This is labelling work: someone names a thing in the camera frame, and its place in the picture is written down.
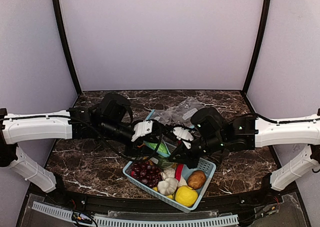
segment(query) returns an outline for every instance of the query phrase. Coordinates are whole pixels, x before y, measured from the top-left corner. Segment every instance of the lemon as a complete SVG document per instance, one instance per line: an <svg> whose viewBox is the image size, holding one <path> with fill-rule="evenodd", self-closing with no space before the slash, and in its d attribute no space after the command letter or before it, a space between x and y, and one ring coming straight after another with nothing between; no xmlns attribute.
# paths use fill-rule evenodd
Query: lemon
<svg viewBox="0 0 320 227"><path fill-rule="evenodd" d="M187 185L181 186L175 193L175 201L187 207L192 206L197 199L197 191Z"/></svg>

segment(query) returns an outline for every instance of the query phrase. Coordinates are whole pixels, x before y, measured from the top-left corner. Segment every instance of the dark marble surface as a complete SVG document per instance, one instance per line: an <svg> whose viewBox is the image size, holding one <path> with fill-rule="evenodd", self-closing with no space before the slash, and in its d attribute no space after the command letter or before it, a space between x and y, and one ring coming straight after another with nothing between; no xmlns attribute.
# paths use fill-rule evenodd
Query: dark marble surface
<svg viewBox="0 0 320 227"><path fill-rule="evenodd" d="M113 91L130 99L135 120L145 119L152 109L163 110L194 97L205 106L216 107L227 120L248 113L239 91L218 90L134 90ZM76 107L98 103L106 91L84 92ZM123 151L123 146L110 142ZM207 157L217 163L218 156ZM115 198L153 199L154 197L130 183L122 173L127 161L105 148L98 140L59 140L54 146L46 168L63 177L69 191ZM257 190L262 177L276 164L269 148L230 153L218 166L205 196L221 196Z"/></svg>

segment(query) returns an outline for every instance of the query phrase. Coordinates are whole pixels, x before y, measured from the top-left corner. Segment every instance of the black metal pole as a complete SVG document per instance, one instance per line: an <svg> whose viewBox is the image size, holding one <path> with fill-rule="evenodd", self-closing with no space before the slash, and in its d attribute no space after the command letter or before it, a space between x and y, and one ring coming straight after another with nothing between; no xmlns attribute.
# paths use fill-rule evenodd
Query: black metal pole
<svg viewBox="0 0 320 227"><path fill-rule="evenodd" d="M259 29L258 29L258 33L257 33L256 40L255 40L255 45L254 45L254 49L253 49L253 53L252 53L252 58L251 58L249 70L246 75L245 82L244 82L243 89L242 89L242 91L244 92L245 95L247 94L247 92L249 90L252 77L254 76L254 72L255 72L255 68L256 68L256 64L257 64L257 60L259 57L259 52L260 52L260 48L261 48L261 44L262 44L262 40L264 38L264 33L265 33L265 29L266 29L269 6L270 6L270 0L263 0Z"/></svg>
<svg viewBox="0 0 320 227"><path fill-rule="evenodd" d="M76 90L76 93L78 96L82 93L80 83L77 77L76 69L74 66L74 62L71 57L68 41L67 41L67 35L65 31L65 26L61 14L61 8L60 8L60 2L59 0L52 0L53 3L53 9L54 9L54 14L55 14L55 19L56 19L56 25L58 27L59 35L60 35L60 41L62 44L63 52L64 52L64 57L66 60L66 63L68 65L68 69L72 78L72 82L74 85L74 88Z"/></svg>

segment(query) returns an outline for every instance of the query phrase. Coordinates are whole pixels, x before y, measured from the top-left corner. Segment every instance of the red object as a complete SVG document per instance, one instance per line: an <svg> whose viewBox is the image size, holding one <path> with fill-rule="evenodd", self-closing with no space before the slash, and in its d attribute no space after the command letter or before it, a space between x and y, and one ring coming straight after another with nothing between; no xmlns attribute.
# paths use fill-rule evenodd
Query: red object
<svg viewBox="0 0 320 227"><path fill-rule="evenodd" d="M177 166L176 169L175 169L174 177L175 177L178 181L180 181L180 179L181 179L181 173L182 173L183 168L184 168L184 164L183 164L183 163L180 163L180 164L178 164L178 166Z"/></svg>

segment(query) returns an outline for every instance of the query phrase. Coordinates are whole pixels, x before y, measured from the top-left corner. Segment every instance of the clear plastic bag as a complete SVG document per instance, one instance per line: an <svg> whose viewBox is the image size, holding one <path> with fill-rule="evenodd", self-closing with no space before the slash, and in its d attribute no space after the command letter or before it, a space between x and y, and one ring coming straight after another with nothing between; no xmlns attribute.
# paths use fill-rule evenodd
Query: clear plastic bag
<svg viewBox="0 0 320 227"><path fill-rule="evenodd" d="M172 121L174 121L174 123L177 125L184 125L191 128L193 126L190 122L191 117L194 115L194 113L204 107L205 106L196 98L188 97L178 106L172 108Z"/></svg>
<svg viewBox="0 0 320 227"><path fill-rule="evenodd" d="M161 124L170 125L172 119L172 109L159 110L155 109L148 120L156 120Z"/></svg>

